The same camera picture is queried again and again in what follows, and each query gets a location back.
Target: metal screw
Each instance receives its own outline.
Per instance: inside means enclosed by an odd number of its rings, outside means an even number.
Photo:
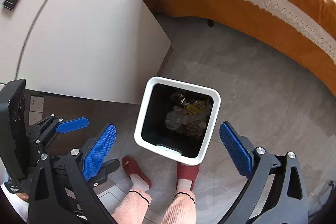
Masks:
[[[45,160],[47,157],[48,157],[48,154],[43,153],[43,154],[41,155],[41,160]]]
[[[71,150],[70,153],[71,153],[71,155],[76,156],[76,155],[79,154],[79,149],[78,148],[74,148],[73,150]]]
[[[295,158],[295,154],[293,152],[288,152],[288,156],[291,158],[291,159],[294,159]]]
[[[257,147],[256,151],[258,154],[261,154],[261,155],[265,154],[265,149],[263,149],[262,147]]]

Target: electrical switch plate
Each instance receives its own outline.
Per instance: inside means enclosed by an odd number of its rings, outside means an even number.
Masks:
[[[30,97],[30,111],[43,112],[44,97]]]
[[[38,121],[42,120],[42,112],[34,112],[34,111],[29,111],[29,121],[28,124],[31,126]]]

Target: white outlet plate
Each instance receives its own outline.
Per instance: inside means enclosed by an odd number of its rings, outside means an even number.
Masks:
[[[37,123],[38,121],[42,120],[42,112],[34,112],[29,111],[29,121],[28,124],[32,126],[33,124]]]
[[[30,111],[43,112],[44,97],[30,97]]]

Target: square trash bin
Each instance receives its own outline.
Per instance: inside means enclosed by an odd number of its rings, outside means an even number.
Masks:
[[[202,122],[204,129],[201,137],[193,138],[167,128],[166,115],[176,107],[172,94],[184,94],[186,98],[206,102],[210,106],[206,122]],[[164,157],[187,165],[197,165],[205,156],[220,104],[221,97],[214,89],[153,77],[145,88],[134,139],[138,145]]]

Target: pink pants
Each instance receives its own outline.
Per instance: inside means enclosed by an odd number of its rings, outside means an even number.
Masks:
[[[115,209],[113,218],[118,224],[141,224],[152,198],[142,190],[131,188]],[[161,224],[195,224],[195,195],[187,189],[177,192]]]

